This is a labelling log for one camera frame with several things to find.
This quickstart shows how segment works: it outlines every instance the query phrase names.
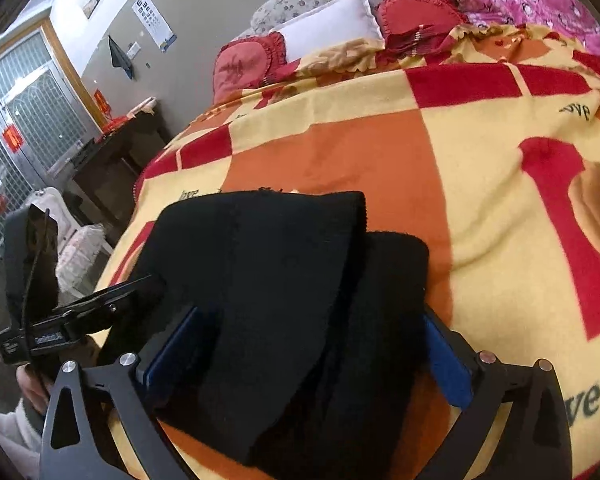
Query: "hand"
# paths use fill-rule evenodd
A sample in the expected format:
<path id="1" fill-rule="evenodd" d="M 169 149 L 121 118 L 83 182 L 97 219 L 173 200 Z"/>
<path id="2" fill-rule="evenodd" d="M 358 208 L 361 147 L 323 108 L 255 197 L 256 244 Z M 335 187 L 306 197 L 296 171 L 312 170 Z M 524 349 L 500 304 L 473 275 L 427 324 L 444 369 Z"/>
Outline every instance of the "hand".
<path id="1" fill-rule="evenodd" d="M 31 364 L 18 367 L 16 370 L 16 380 L 22 390 L 22 394 L 30 400 L 40 415 L 44 415 L 46 407 L 49 404 L 49 399 L 46 396 L 45 389 L 36 377 Z M 42 380 L 45 382 L 46 390 L 50 391 L 54 385 L 52 381 L 45 376 L 42 377 Z"/>

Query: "white pillow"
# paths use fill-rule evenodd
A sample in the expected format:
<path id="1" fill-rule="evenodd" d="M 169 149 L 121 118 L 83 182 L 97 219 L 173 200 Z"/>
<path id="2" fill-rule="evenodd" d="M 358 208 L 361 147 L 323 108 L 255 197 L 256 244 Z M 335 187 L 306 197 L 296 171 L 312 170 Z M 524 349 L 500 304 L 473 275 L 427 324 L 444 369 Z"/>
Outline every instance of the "white pillow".
<path id="1" fill-rule="evenodd" d="M 382 40 L 369 0 L 333 0 L 274 30 L 285 37 L 287 62 L 358 38 Z"/>

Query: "black metal bracket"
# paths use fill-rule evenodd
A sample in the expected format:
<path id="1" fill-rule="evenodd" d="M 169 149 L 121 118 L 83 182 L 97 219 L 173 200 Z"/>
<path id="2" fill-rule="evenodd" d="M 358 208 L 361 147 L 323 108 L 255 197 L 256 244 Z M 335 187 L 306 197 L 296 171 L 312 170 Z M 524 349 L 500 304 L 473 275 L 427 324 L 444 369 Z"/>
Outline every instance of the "black metal bracket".
<path id="1" fill-rule="evenodd" d="M 475 352 L 427 307 L 427 317 L 471 375 L 473 398 L 416 480 L 463 480 L 487 438 L 498 409 L 512 402 L 496 450 L 481 480 L 570 480 L 571 438 L 554 366 L 503 364 Z"/>
<path id="2" fill-rule="evenodd" d="M 191 480 L 189 469 L 134 386 L 138 356 L 123 354 L 111 365 L 81 369 L 67 361 L 56 379 L 42 435 L 40 478 L 129 480 L 107 425 L 102 402 L 110 399 L 149 478 Z"/>
<path id="3" fill-rule="evenodd" d="M 6 364 L 22 364 L 29 355 L 39 358 L 74 348 L 84 342 L 87 334 L 111 327 L 116 319 L 137 312 L 144 305 L 154 306 L 163 292 L 164 283 L 152 274 L 53 309 L 48 317 L 29 326 L 27 342 L 24 329 L 11 326 L 0 332 L 2 360 Z"/>
<path id="4" fill-rule="evenodd" d="M 429 309 L 427 316 L 468 371 L 472 399 L 417 480 L 463 480 L 503 402 L 512 402 L 509 418 L 478 478 L 570 480 L 569 427 L 553 365 L 544 359 L 532 367 L 503 364 L 492 352 L 475 352 Z M 147 358 L 155 354 L 154 347 Z M 43 433 L 42 480 L 131 478 L 107 426 L 103 403 L 117 409 L 149 478 L 197 478 L 142 402 L 146 385 L 139 364 L 138 355 L 127 353 L 112 365 L 85 369 L 74 361 L 62 365 Z"/>

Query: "red ruffled cushion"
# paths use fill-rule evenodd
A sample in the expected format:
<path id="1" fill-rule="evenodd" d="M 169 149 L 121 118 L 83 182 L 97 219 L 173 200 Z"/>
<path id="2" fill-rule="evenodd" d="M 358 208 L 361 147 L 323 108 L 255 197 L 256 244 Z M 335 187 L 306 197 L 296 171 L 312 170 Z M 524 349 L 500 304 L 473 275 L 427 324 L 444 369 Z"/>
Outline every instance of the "red ruffled cushion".
<path id="1" fill-rule="evenodd" d="M 214 104 L 235 91 L 259 88 L 286 63 L 285 38 L 279 32 L 226 44 L 214 66 Z"/>
<path id="2" fill-rule="evenodd" d="M 453 0 L 383 0 L 377 17 L 385 44 L 377 56 L 382 62 L 430 54 L 456 25 L 468 23 Z"/>

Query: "black cloth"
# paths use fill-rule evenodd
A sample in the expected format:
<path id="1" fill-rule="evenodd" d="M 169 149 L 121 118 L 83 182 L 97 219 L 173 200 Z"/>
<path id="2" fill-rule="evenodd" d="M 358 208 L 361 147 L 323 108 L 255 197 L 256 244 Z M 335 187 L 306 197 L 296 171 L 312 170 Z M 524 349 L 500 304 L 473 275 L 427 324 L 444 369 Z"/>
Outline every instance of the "black cloth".
<path id="1" fill-rule="evenodd" d="M 22 398 L 22 405 L 24 407 L 24 415 L 27 417 L 29 424 L 36 431 L 39 436 L 42 436 L 42 430 L 45 429 L 45 417 L 40 415 L 38 411 L 33 407 L 33 404 L 27 397 Z"/>
<path id="2" fill-rule="evenodd" d="M 365 253 L 344 330 L 254 447 L 253 463 L 274 478 L 380 479 L 390 466 L 426 359 L 429 251 L 415 237 L 371 233 Z"/>
<path id="3" fill-rule="evenodd" d="M 256 438 L 280 418 L 322 354 L 331 316 L 347 307 L 341 298 L 355 280 L 343 285 L 343 275 L 347 265 L 362 264 L 349 252 L 360 252 L 365 227 L 360 192 L 261 190 L 168 206 L 130 277 L 158 274 L 167 294 L 148 316 L 114 326 L 102 359 L 139 351 L 183 304 L 220 309 L 222 327 L 202 386 L 181 388 L 160 415 L 247 463 Z"/>
<path id="4" fill-rule="evenodd" d="M 99 362 L 184 304 L 219 312 L 206 373 L 160 418 L 278 480 L 380 478 L 424 351 L 426 270 L 417 238 L 366 233 L 359 192 L 195 197 L 161 213 L 130 277 L 158 274 L 164 299 L 114 325 Z"/>
<path id="5" fill-rule="evenodd" d="M 113 68 L 122 68 L 129 79 L 134 78 L 134 67 L 131 65 L 131 60 L 122 51 L 118 44 L 109 36 L 109 50 L 111 51 L 111 64 Z"/>

